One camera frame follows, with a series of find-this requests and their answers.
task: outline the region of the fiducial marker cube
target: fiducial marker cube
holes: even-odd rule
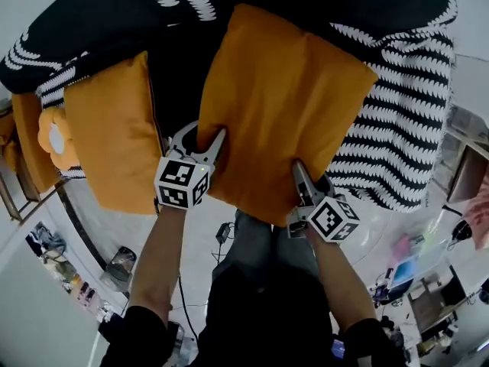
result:
[[[193,208],[209,190],[210,175],[210,166],[206,164],[161,158],[154,178],[158,203]]]
[[[307,222],[324,241],[341,243],[358,227],[360,219],[350,204],[327,196]]]

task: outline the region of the yellow flower cushion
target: yellow flower cushion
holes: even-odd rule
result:
[[[64,109],[53,106],[43,110],[37,140],[60,170],[69,170],[79,163]]]

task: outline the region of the orange cushion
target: orange cushion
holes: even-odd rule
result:
[[[201,149],[222,126],[228,129],[209,193],[285,226],[298,202],[294,159],[318,180],[376,80],[361,61],[322,38],[238,5],[202,94]]]
[[[28,166],[29,174],[39,193],[49,190],[58,180],[56,168],[50,156],[37,141],[41,106],[33,93],[12,95],[14,119],[21,143],[22,154]]]
[[[153,214],[161,149],[147,53],[67,87],[64,102],[76,154],[100,205]]]
[[[14,113],[10,111],[0,111],[0,145],[9,142],[12,133],[15,130]]]

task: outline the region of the black shirt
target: black shirt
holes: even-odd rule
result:
[[[279,267],[265,289],[257,291],[231,267],[212,283],[206,328],[199,335],[199,355],[191,366],[404,365],[402,353],[377,320],[356,323],[342,340],[345,357],[340,360],[332,354],[328,302],[322,285],[312,276]],[[161,367],[172,347],[155,313],[130,307],[102,366]]]

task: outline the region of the jeans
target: jeans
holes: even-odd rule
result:
[[[287,229],[261,222],[239,209],[236,211],[235,238],[222,262],[212,271],[214,281],[231,266],[246,278],[263,286],[278,265],[289,265],[319,279],[314,251],[307,238],[289,239]]]

